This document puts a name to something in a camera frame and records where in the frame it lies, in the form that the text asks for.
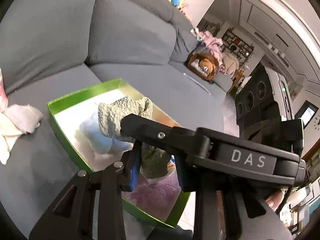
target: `silver bolt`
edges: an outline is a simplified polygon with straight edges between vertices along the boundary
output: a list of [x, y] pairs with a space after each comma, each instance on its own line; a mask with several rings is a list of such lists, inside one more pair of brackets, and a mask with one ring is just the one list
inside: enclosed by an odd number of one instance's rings
[[122, 162], [115, 162], [113, 164], [113, 166], [115, 166], [116, 168], [121, 168], [123, 166], [123, 163]]
[[78, 176], [79, 177], [84, 177], [85, 175], [87, 175], [87, 171], [85, 171], [85, 170], [79, 170], [78, 171]]
[[158, 138], [159, 138], [160, 140], [162, 140], [164, 137], [165, 137], [165, 133], [164, 133], [164, 132], [158, 133]]

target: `brown teddy bear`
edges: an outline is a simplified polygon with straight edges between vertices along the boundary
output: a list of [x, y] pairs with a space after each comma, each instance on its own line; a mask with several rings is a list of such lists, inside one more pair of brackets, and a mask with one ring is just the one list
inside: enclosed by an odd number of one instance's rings
[[210, 53], [194, 54], [188, 62], [188, 69], [209, 82], [214, 79], [218, 67], [218, 60]]

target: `green box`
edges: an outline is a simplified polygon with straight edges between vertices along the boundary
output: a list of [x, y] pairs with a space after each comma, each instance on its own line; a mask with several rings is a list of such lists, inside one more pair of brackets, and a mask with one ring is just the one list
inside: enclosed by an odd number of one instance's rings
[[[77, 150], [72, 146], [70, 141], [67, 139], [64, 132], [61, 130], [55, 118], [55, 114], [71, 106], [74, 106], [80, 102], [83, 102], [89, 98], [95, 97], [97, 95], [100, 95], [102, 93], [105, 93], [111, 90], [120, 90], [125, 95], [128, 95], [135, 100], [143, 96], [140, 92], [135, 90], [127, 82], [121, 79], [114, 79], [114, 80], [110, 80], [104, 83], [94, 85], [92, 87], [88, 87], [85, 89], [72, 92], [60, 98], [54, 99], [48, 103], [49, 119], [50, 119], [52, 129], [56, 134], [60, 143], [68, 152], [70, 158], [79, 167], [79, 169], [93, 172], [93, 169], [90, 167], [90, 165], [81, 157], [81, 155], [77, 152]], [[178, 125], [174, 120], [172, 120], [157, 106], [154, 106], [154, 114], [152, 115], [152, 119], [155, 121], [157, 121], [157, 119], [159, 120], [161, 119], [162, 123], [164, 121], [165, 122], [164, 124], [169, 126]], [[145, 213], [143, 210], [131, 204], [124, 198], [122, 198], [122, 205], [124, 210], [132, 214], [137, 219], [147, 223], [148, 225], [151, 225], [154, 227], [162, 227], [162, 228], [175, 228], [188, 202], [189, 196], [190, 196], [190, 193], [180, 192], [180, 195], [177, 198], [177, 201], [174, 207], [172, 208], [172, 211], [166, 221], [160, 221], [152, 217], [151, 215]]]

